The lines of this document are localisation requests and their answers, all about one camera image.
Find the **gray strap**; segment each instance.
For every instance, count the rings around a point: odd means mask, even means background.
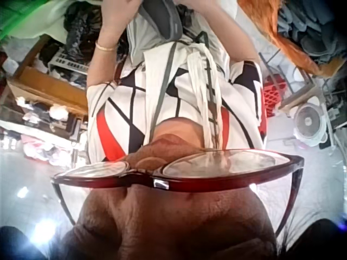
[[[165,74],[164,74],[164,78],[163,78],[163,83],[162,83],[162,87],[160,89],[160,94],[159,94],[159,98],[158,98],[158,105],[157,105],[157,108],[156,108],[156,111],[154,113],[153,120],[152,120],[152,123],[151,123],[151,132],[150,132],[150,140],[149,140],[149,142],[151,142],[152,139],[153,139],[154,130],[155,130],[156,125],[157,125],[157,120],[158,120],[158,117],[159,117],[159,113],[160,113],[160,110],[162,109],[164,96],[165,96],[166,90],[167,90],[167,88],[169,86],[169,77],[170,77],[170,73],[171,73],[172,63],[174,61],[174,55],[175,55],[176,46],[177,46],[177,42],[175,42],[172,45],[171,50],[170,50],[170,54],[169,54],[168,63],[166,64],[166,69],[165,69]]]

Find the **bracelet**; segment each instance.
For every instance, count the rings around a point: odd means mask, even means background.
[[[95,46],[99,49],[99,50],[102,50],[102,51],[114,51],[116,49],[116,47],[114,48],[105,48],[105,47],[102,47],[98,44],[98,42],[96,41],[95,42]]]

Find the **red eyeglass frame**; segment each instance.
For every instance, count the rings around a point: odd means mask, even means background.
[[[227,151],[241,151],[241,149],[231,149]],[[224,177],[213,178],[176,178],[168,177],[162,174],[163,169],[167,166],[163,166],[155,171],[147,170],[126,170],[124,173],[100,177],[100,178],[84,178],[84,177],[72,177],[59,174],[51,178],[51,182],[55,193],[59,198],[59,202],[64,209],[65,214],[69,218],[72,225],[75,225],[75,221],[66,205],[64,197],[62,195],[60,184],[85,187],[92,189],[106,189],[116,187],[130,187],[133,184],[144,185],[150,188],[174,191],[174,192],[215,192],[234,190],[244,187],[248,187],[250,184],[262,184],[272,180],[279,179],[290,173],[292,173],[292,186],[290,191],[290,197],[282,217],[282,220],[275,232],[276,236],[279,236],[283,227],[285,226],[290,213],[294,207],[295,200],[298,196],[301,179],[303,176],[304,158],[296,155],[287,155],[277,152],[271,152],[282,157],[289,159],[288,162],[276,165],[265,170],[259,170],[256,172],[243,173],[241,175],[229,175]]]

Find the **patterned shirt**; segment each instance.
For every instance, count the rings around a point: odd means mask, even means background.
[[[220,72],[223,149],[263,149],[266,114],[260,67],[252,61],[231,66],[229,80]],[[123,77],[87,90],[88,152],[91,163],[114,161],[141,148],[146,130],[146,70],[144,63]],[[187,118],[201,125],[187,65],[169,82],[157,124]]]

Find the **white strap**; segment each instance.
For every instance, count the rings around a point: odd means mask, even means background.
[[[194,48],[194,52],[188,55],[187,64],[188,71],[191,78],[191,85],[196,96],[196,101],[198,108],[201,113],[202,122],[203,122],[203,131],[204,131],[204,141],[205,148],[217,148],[222,149],[222,116],[221,116],[221,106],[222,106],[222,97],[221,90],[218,81],[218,72],[217,66],[214,62],[211,53],[206,48],[206,46],[202,43],[200,44],[192,44],[191,47]],[[208,88],[207,88],[207,79],[206,72],[204,69],[205,61],[201,57],[201,53],[203,53],[206,58],[210,62],[211,66],[211,84],[212,88],[215,90],[215,101],[216,101],[216,113],[217,113],[217,133],[214,133],[213,127],[209,122],[209,108],[208,108]],[[217,135],[218,138],[218,147],[214,147],[213,135]]]

